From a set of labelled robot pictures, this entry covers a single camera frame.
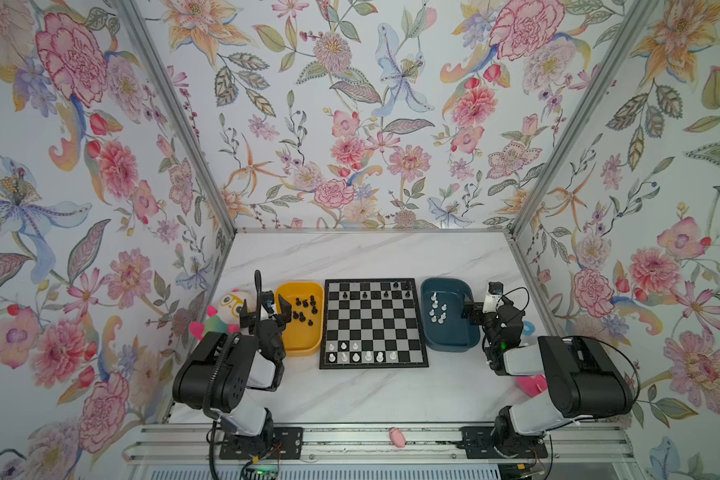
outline white marble table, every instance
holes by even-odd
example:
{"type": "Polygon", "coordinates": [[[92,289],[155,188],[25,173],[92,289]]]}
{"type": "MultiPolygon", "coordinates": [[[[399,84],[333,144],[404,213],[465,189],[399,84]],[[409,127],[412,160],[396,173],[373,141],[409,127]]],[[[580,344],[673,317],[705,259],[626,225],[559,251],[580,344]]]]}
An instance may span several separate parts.
{"type": "MultiPolygon", "coordinates": [[[[413,277],[417,287],[431,276],[459,278],[476,298],[488,281],[504,291],[524,285],[502,234],[340,233],[239,234],[217,295],[252,290],[253,272],[273,290],[290,281],[328,278],[413,277]]],[[[520,308],[524,292],[514,293],[520,308]]],[[[525,320],[544,334],[536,307],[525,320]]],[[[250,395],[272,411],[276,422],[476,422],[528,398],[514,379],[493,374],[476,346],[466,353],[428,350],[429,368],[319,370],[318,354],[286,358],[277,392],[250,395]]],[[[206,422],[201,412],[177,405],[171,422],[206,422]]]]}

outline yellow plastic tray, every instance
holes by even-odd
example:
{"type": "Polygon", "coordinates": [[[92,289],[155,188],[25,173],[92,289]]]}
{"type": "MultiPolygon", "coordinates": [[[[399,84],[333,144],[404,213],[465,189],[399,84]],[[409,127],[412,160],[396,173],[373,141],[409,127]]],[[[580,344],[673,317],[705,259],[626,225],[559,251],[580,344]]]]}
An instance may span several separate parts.
{"type": "Polygon", "coordinates": [[[282,295],[293,307],[294,312],[304,312],[307,318],[305,322],[294,320],[286,324],[286,330],[282,333],[283,343],[286,344],[286,355],[288,356],[310,356],[320,349],[322,340],[322,309],[323,291],[322,286],[315,282],[289,282],[283,283],[275,292],[275,298],[282,295]],[[296,299],[307,300],[309,296],[315,296],[317,313],[312,314],[312,308],[296,305],[296,299]]]}

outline wall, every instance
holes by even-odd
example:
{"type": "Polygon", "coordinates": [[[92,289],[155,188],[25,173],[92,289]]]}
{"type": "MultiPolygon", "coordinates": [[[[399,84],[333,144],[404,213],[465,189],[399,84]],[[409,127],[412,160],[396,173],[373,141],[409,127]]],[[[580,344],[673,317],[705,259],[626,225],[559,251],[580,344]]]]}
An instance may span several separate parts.
{"type": "Polygon", "coordinates": [[[0,0],[1,480],[120,478],[170,400],[230,240],[164,113],[108,0],[0,0]]]}
{"type": "MultiPolygon", "coordinates": [[[[619,420],[640,464],[659,480],[713,480],[720,479],[720,0],[662,6],[520,244],[560,328],[634,359],[643,389],[619,420]]],[[[624,374],[634,383],[629,367],[624,374]]]]}
{"type": "Polygon", "coordinates": [[[507,226],[632,2],[141,3],[236,225],[507,226]]]}

